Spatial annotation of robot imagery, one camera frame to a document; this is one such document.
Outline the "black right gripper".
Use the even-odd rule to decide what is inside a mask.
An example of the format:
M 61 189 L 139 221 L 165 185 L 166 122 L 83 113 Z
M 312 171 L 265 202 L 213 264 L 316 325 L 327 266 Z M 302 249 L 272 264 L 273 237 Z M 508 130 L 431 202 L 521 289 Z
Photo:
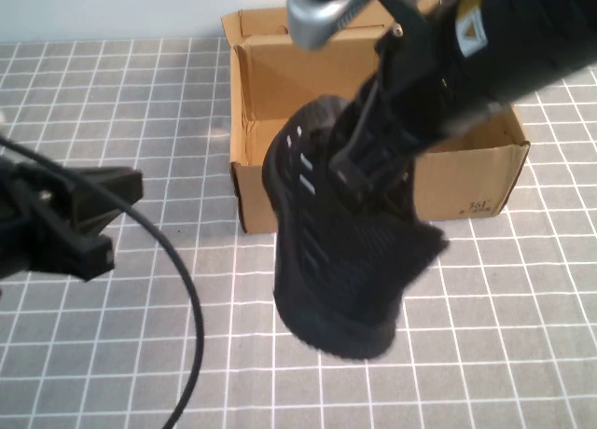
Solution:
M 427 17 L 395 1 L 391 12 L 406 41 L 395 50 L 376 43 L 376 71 L 332 130 L 330 171 L 353 194 L 411 176 L 413 137 L 465 132 L 511 102 L 504 66 L 508 0 L 450 0 Z

